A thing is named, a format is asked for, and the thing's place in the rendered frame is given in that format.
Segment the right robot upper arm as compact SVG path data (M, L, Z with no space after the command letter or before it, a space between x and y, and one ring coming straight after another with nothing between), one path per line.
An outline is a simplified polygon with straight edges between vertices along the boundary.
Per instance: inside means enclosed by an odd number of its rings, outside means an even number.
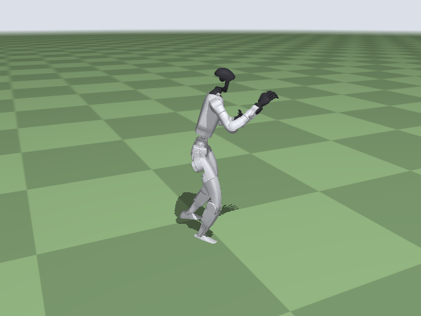
M217 117L219 118L220 122L223 124L224 128L229 133L235 134L238 131L238 129L236 130L229 129L228 125L231 121L229 120L229 115L226 112L222 101L220 99L214 98L214 99L211 99L209 103L210 103L209 105L212 112L216 113Z

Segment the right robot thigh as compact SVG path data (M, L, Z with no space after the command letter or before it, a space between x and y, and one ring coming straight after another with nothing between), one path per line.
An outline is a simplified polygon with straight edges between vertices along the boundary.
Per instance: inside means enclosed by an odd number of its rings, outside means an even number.
M216 172L207 157L202 157L200 153L194 155L193 159L194 161L191 162L193 170L195 172L205 171L201 176L203 177L203 185L210 196L210 200L208 202L212 201L212 203L217 207L216 212L218 212L222 207L222 196Z

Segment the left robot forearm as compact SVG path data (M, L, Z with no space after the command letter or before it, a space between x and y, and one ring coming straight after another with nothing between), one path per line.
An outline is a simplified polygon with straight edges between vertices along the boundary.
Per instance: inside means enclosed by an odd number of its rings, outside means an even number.
M230 120L230 121L233 121L233 120L234 120L234 117L229 117L229 120ZM219 126L223 126L223 124L222 124L220 121L218 122L218 125L219 125Z

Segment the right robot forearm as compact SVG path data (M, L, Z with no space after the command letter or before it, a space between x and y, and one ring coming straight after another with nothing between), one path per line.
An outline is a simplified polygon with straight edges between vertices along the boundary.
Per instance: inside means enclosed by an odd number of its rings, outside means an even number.
M257 105L252 106L247 110L242 116L238 117L236 120L233 120L229 123L228 127L230 130L236 130L240 127L245 127L245 125L256 116L256 110L259 107Z

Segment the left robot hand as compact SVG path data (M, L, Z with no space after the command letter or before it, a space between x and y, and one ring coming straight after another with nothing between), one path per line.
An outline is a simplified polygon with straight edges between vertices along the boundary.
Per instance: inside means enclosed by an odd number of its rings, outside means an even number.
M243 115L243 113L241 113L241 110L238 110L239 112L238 112L238 116L236 116L236 117L234 117L234 120L236 120L238 117L240 117L240 116L242 116Z

